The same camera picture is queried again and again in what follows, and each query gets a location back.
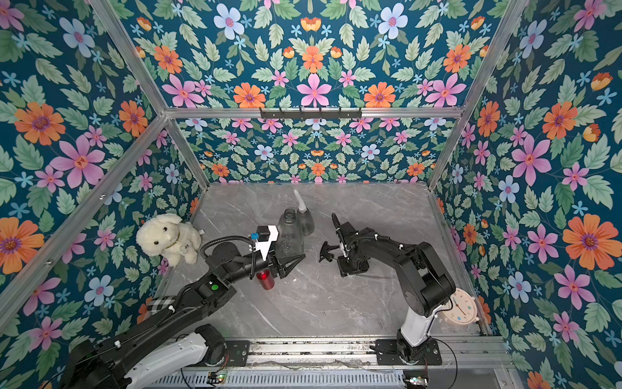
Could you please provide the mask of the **grey translucent spray bottle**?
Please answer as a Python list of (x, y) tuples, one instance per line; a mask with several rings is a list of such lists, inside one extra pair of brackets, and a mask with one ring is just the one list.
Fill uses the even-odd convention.
[(302, 229), (303, 235), (305, 237), (311, 235), (315, 230), (315, 224), (314, 224), (314, 219), (313, 219), (313, 216), (311, 215), (310, 210), (306, 209), (304, 211), (301, 211), (301, 209), (298, 209), (296, 211), (296, 214), (297, 214), (299, 221), (301, 222), (301, 229)]

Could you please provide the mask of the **white spray nozzle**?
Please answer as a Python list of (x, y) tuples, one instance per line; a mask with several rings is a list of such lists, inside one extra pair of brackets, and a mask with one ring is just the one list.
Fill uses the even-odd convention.
[(301, 193), (298, 190), (294, 190), (294, 196), (296, 196), (296, 200), (298, 202), (298, 212), (300, 213), (308, 212), (308, 208), (305, 204), (304, 199), (302, 198)]

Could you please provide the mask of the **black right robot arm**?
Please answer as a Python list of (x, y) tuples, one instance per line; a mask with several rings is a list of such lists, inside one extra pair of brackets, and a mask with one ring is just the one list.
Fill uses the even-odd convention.
[(407, 317), (396, 337), (394, 354), (406, 364), (415, 364), (431, 350), (430, 330), (438, 314), (456, 292), (455, 281), (437, 251), (427, 242), (406, 244), (366, 228), (356, 230), (331, 215), (342, 254), (337, 259), (342, 277), (361, 275), (375, 259), (395, 271)]

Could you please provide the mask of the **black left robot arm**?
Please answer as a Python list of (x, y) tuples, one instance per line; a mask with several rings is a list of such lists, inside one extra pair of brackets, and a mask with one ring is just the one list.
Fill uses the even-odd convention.
[(163, 377), (207, 359), (226, 355), (225, 340), (202, 320), (227, 304), (233, 283), (263, 272), (285, 278), (304, 254), (280, 256), (261, 234), (226, 236), (203, 244), (199, 253), (209, 272), (184, 286), (154, 315), (120, 335), (73, 348), (58, 384), (61, 388), (145, 388)]

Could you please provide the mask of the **white plush teddy bear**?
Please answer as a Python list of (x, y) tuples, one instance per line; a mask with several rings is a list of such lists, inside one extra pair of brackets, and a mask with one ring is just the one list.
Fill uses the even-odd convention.
[(137, 231), (135, 241), (144, 254), (160, 256), (170, 267), (176, 267), (181, 262), (196, 264), (202, 237), (180, 216), (165, 213), (146, 221)]

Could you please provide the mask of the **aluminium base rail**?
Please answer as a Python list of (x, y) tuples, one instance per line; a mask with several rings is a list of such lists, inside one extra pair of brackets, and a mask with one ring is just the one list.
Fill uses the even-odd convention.
[(346, 368), (387, 370), (453, 368), (496, 370), (513, 368), (513, 358), (498, 336), (435, 335), (414, 362), (397, 354), (396, 340), (380, 336), (263, 337), (228, 341), (228, 357), (218, 367)]

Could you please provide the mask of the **round beige wall clock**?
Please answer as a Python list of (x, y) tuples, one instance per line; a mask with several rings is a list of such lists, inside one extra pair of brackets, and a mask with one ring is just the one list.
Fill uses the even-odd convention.
[(461, 288), (456, 288), (437, 315), (453, 326), (468, 326), (479, 322), (476, 300)]

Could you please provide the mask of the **black hook rail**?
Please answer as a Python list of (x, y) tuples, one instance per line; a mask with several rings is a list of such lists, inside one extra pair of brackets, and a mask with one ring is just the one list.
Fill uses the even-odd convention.
[(291, 119), (291, 120), (306, 120), (306, 119), (325, 119), (325, 120), (340, 120), (340, 119), (358, 119), (363, 117), (362, 109), (343, 109), (343, 108), (317, 108), (317, 109), (260, 109), (260, 118), (262, 119)]

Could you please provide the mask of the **aluminium frame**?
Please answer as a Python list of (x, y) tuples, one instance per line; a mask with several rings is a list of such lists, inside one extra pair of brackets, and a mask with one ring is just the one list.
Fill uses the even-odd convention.
[(128, 169), (40, 286), (2, 310), (1, 385), (54, 387), (74, 345), (128, 329), (170, 271), (134, 236), (195, 214), (211, 183), (426, 183), (449, 127), (419, 119), (181, 118), (167, 109), (437, 105), (476, 81), (505, 1), (113, 1), (144, 70), (131, 71), (89, 1), (1, 4), (1, 286), (22, 285), (113, 168)]

